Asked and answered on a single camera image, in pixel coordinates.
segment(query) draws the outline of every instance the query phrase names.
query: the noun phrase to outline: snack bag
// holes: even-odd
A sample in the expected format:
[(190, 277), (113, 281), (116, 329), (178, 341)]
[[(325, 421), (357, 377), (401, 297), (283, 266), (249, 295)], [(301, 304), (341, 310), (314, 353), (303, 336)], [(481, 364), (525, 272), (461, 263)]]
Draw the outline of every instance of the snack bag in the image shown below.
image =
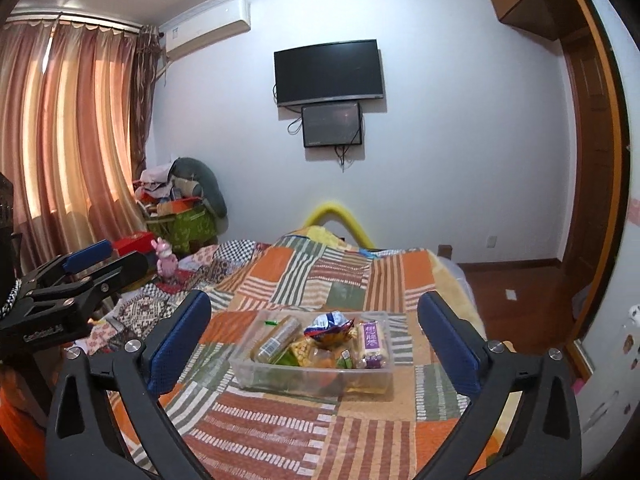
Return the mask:
[(278, 366), (300, 366), (298, 359), (291, 351), (291, 345), (289, 345), (289, 348), (284, 351), (284, 354), (282, 354), (274, 364)]
[(352, 370), (355, 368), (354, 361), (351, 350), (348, 348), (341, 349), (338, 353), (338, 357), (335, 361), (335, 367), (341, 368), (342, 370)]
[(311, 354), (311, 350), (315, 347), (316, 342), (310, 337), (304, 336), (291, 343), (289, 350), (298, 361), (299, 366), (311, 367), (309, 354)]
[(367, 321), (358, 324), (358, 368), (383, 368), (389, 359), (385, 334), (380, 323)]
[(352, 326), (353, 319), (347, 319), (338, 311), (330, 312), (316, 317), (314, 322), (305, 328), (305, 335), (327, 348), (347, 341)]
[(309, 354), (309, 360), (312, 368), (335, 368), (334, 354), (328, 350), (313, 348)]

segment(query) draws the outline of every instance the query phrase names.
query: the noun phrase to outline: cable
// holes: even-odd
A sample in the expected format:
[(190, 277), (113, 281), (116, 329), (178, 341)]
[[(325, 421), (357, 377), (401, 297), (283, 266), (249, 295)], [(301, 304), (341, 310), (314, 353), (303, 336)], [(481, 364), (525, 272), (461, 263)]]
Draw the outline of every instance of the cable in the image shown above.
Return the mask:
[[(296, 123), (300, 123), (300, 124), (294, 131), (291, 131), (291, 127)], [(298, 117), (296, 120), (291, 121), (289, 126), (287, 126), (287, 132), (289, 133), (289, 135), (297, 135), (301, 129), (302, 129), (302, 115), (300, 115), (300, 117)]]
[[(276, 94), (276, 85), (273, 85), (273, 102), (278, 104), (278, 95)], [(302, 110), (295, 110), (294, 108), (283, 106), (282, 108), (286, 108), (289, 112), (293, 112), (298, 115), (302, 115)]]
[(20, 292), (20, 286), (22, 285), (22, 280), (17, 278), (14, 283), (14, 287), (9, 293), (9, 297), (4, 302), (4, 305), (0, 305), (0, 319), (4, 319), (8, 316), (11, 309), (14, 307), (15, 298), (18, 297), (18, 292)]
[[(359, 116), (360, 116), (360, 125), (358, 126), (358, 129), (356, 130), (356, 132), (353, 134), (353, 137), (351, 137), (351, 140), (348, 144), (338, 144), (336, 146), (334, 146), (334, 152), (335, 155), (338, 157), (338, 164), (340, 164), (340, 168), (342, 169), (342, 172), (344, 173), (344, 159), (347, 155), (347, 152), (349, 151), (349, 148), (351, 146), (353, 146), (353, 141), (356, 140), (356, 137), (358, 136), (358, 134), (362, 134), (363, 132), (363, 126), (364, 126), (364, 116), (362, 115), (362, 108), (358, 108), (359, 109)], [(341, 147), (342, 152), (339, 153), (338, 152), (338, 147)]]

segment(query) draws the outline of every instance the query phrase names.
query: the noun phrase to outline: packaged food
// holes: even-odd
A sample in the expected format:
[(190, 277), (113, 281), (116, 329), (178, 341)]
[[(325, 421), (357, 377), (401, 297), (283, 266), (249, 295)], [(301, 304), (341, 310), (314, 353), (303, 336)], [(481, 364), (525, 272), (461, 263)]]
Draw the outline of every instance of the packaged food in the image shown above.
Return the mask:
[(312, 368), (335, 368), (334, 353), (318, 347), (309, 352), (309, 361)]
[(344, 343), (349, 338), (353, 319), (347, 319), (341, 312), (329, 312), (316, 317), (305, 328), (305, 335), (313, 338), (320, 346), (328, 348)]
[(296, 338), (301, 328), (302, 325), (295, 317), (285, 317), (254, 345), (249, 356), (257, 363), (274, 364)]
[(354, 359), (351, 355), (351, 350), (345, 348), (338, 352), (338, 358), (335, 361), (335, 367), (341, 368), (343, 370), (352, 370), (354, 368), (353, 361)]
[(377, 321), (358, 324), (358, 368), (383, 368), (389, 358), (386, 350), (385, 335)]
[(299, 366), (310, 367), (309, 354), (315, 348), (316, 342), (310, 337), (301, 337), (289, 345), (289, 350), (298, 361)]
[(280, 358), (274, 363), (278, 366), (300, 366), (298, 359), (293, 355), (291, 351), (291, 345), (287, 348), (284, 353), (280, 356)]

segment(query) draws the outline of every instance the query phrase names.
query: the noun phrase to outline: pink stuffed toy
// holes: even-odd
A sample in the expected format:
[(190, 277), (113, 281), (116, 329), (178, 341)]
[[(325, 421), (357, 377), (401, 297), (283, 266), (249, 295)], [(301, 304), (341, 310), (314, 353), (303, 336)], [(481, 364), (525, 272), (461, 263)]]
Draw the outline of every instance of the pink stuffed toy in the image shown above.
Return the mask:
[(158, 256), (158, 276), (163, 280), (171, 279), (178, 268), (178, 258), (171, 250), (171, 244), (158, 238), (158, 241), (151, 240), (151, 246), (156, 250)]

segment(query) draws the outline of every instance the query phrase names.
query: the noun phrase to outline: wooden door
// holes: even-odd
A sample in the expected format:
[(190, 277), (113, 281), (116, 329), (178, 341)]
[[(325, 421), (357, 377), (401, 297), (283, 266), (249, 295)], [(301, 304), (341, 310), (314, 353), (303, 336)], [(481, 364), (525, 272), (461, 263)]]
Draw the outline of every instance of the wooden door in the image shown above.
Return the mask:
[(563, 43), (577, 125), (574, 214), (562, 266), (574, 292), (591, 283), (611, 209), (613, 123), (602, 64), (591, 34)]

